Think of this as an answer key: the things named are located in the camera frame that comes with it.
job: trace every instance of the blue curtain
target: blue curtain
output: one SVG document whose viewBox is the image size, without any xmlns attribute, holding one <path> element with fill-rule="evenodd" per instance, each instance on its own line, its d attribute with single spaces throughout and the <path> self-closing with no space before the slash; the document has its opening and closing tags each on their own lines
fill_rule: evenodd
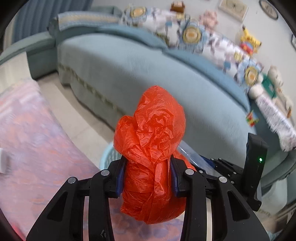
<svg viewBox="0 0 296 241">
<path fill-rule="evenodd" d="M 46 31 L 49 21 L 59 13 L 86 11 L 93 0 L 29 0 L 18 12 L 12 43 Z"/>
</svg>

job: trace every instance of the pink patterned fabric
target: pink patterned fabric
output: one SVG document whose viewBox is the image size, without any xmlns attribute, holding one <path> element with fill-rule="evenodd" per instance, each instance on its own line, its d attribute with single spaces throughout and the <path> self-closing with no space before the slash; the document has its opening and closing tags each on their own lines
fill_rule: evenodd
<svg viewBox="0 0 296 241">
<path fill-rule="evenodd" d="M 99 171 L 71 142 L 31 79 L 0 95 L 0 147 L 9 154 L 7 173 L 0 173 L 0 208 L 25 236 L 69 177 L 81 180 Z M 120 213 L 121 203 L 110 199 L 115 240 L 180 239 L 182 221 L 146 225 Z M 83 229 L 87 241 L 87 215 Z"/>
</svg>

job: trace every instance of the crumpled plastic bag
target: crumpled plastic bag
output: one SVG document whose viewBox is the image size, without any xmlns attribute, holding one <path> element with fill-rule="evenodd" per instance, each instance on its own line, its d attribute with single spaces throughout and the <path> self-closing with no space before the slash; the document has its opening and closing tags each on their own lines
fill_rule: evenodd
<svg viewBox="0 0 296 241">
<path fill-rule="evenodd" d="M 185 132 L 181 105 L 163 88 L 152 86 L 142 95 L 134 116 L 123 116 L 116 127 L 114 148 L 128 159 L 121 212 L 145 221 L 161 223 L 178 217 L 186 199 L 171 190 L 170 156 Z"/>
</svg>

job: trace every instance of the yellow plush toy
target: yellow plush toy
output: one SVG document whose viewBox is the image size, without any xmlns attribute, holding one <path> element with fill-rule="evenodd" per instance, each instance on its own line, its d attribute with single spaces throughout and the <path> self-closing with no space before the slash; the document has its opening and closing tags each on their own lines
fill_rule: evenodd
<svg viewBox="0 0 296 241">
<path fill-rule="evenodd" d="M 249 31 L 246 29 L 245 26 L 242 27 L 243 29 L 243 35 L 241 36 L 241 44 L 240 47 L 246 51 L 250 56 L 253 55 L 253 53 L 257 53 L 258 49 L 262 45 L 262 42 L 257 40 L 254 36 L 249 34 Z"/>
</svg>

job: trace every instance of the brown plush toy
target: brown plush toy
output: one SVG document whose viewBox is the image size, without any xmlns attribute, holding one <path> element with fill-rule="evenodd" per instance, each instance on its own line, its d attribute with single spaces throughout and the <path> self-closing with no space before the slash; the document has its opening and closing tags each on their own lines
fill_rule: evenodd
<svg viewBox="0 0 296 241">
<path fill-rule="evenodd" d="M 174 12 L 184 13 L 185 4 L 183 1 L 175 1 L 171 4 L 170 10 Z"/>
</svg>

